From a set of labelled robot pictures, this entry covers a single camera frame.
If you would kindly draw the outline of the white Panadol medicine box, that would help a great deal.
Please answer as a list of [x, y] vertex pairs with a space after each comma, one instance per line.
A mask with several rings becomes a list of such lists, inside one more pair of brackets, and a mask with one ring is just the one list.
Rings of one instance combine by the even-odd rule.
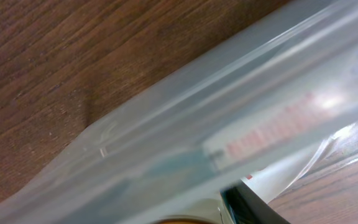
[[309, 91], [288, 100], [233, 101], [219, 112], [225, 125], [203, 141], [202, 152], [222, 171], [309, 131], [337, 115], [350, 99], [341, 91]]

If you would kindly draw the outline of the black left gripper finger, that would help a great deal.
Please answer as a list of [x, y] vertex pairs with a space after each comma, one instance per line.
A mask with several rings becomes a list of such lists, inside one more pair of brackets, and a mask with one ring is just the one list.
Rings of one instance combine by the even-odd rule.
[[290, 224], [243, 182], [221, 191], [221, 196], [234, 224]]

